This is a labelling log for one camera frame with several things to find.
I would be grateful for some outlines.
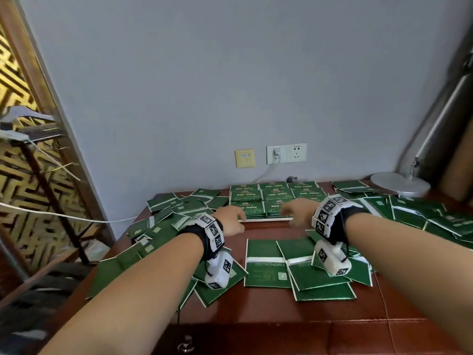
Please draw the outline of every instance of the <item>gold patterned screen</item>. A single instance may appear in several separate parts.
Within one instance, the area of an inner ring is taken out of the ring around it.
[[[9,44],[0,29],[0,114],[9,106],[27,106],[37,111],[28,84],[16,62]],[[15,127],[38,124],[37,120],[21,118]],[[61,161],[53,141],[38,144],[49,155]],[[41,152],[36,159],[48,179],[51,188],[68,215],[87,218],[73,183],[63,170],[51,172],[57,166]],[[0,199],[18,207],[53,212],[42,189],[18,147],[0,142]],[[70,247],[69,239],[56,216],[16,211],[0,206],[0,222],[7,229],[12,241],[25,258],[32,272],[46,265],[55,255]],[[79,233],[87,222],[71,220],[72,227]]]

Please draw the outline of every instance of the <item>wooden table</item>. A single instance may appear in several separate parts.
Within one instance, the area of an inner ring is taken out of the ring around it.
[[[330,190],[328,183],[322,187]],[[453,210],[465,211],[438,192],[431,192],[429,197]],[[150,215],[146,208],[137,220]],[[247,238],[288,239],[304,234],[288,228],[286,221],[246,223],[245,227],[244,235],[226,239],[226,246],[240,264],[245,262]],[[130,245],[130,239],[123,235],[106,257]],[[94,275],[95,271],[48,323],[51,333],[85,304]],[[193,294],[181,311],[180,325],[175,325],[176,318],[172,320],[155,353],[175,353],[184,335],[192,335],[193,353],[198,354],[460,353],[450,336],[427,320],[380,274],[374,276],[373,283],[372,288],[352,283],[357,295],[352,301],[296,302],[290,289],[245,288],[240,282],[205,309]]]

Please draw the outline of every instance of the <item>white cord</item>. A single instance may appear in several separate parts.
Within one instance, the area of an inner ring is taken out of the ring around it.
[[[28,142],[30,142],[32,145],[34,145],[37,149],[39,149],[39,151],[44,154],[46,157],[48,157],[53,163],[55,163],[56,165],[58,165],[59,167],[62,167],[64,168],[64,170],[69,173],[72,177],[74,177],[75,179],[77,179],[79,182],[80,182],[80,178],[76,177],[74,174],[72,174],[66,167],[64,167],[61,163],[59,163],[58,161],[56,161],[53,157],[51,157],[49,154],[47,154],[45,151],[43,151],[41,148],[39,148],[39,146],[34,143],[32,140],[28,140]]]
[[[258,179],[256,179],[252,184],[258,183],[262,181],[264,178],[268,177],[272,172],[274,172],[274,170],[278,166],[279,162],[281,161],[281,151],[279,151],[279,154],[276,153],[276,149],[274,149],[273,151],[274,151],[274,155],[278,156],[278,161],[276,163],[271,164],[269,168],[266,170],[266,172],[264,172],[263,175],[259,177]]]
[[[85,218],[73,217],[72,215],[65,215],[65,214],[59,214],[59,213],[33,211],[33,210],[31,210],[31,209],[25,209],[25,208],[15,207],[14,205],[10,205],[10,204],[3,203],[3,202],[0,202],[0,205],[3,205],[4,207],[16,209],[16,210],[19,210],[19,211],[27,212],[27,213],[57,215],[58,217],[71,218],[71,219],[77,219],[77,220],[84,220],[84,221],[89,221],[89,222],[91,222],[91,223],[117,223],[117,222],[119,222],[119,221],[126,221],[126,220],[131,220],[131,219],[135,219],[135,218],[136,218],[136,217],[131,217],[131,218],[120,219],[120,220],[93,220],[93,219],[85,219]]]

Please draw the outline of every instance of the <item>silver lamp base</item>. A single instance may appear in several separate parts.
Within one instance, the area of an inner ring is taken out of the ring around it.
[[[423,179],[417,177],[408,179],[394,172],[375,173],[371,176],[371,182],[406,197],[423,197],[430,189],[430,184]]]

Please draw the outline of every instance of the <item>forearm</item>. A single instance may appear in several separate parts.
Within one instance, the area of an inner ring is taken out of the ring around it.
[[[473,354],[473,253],[427,232],[359,213],[350,244],[424,314]]]
[[[41,355],[150,354],[202,256],[202,241],[196,235],[172,239],[86,304]]]

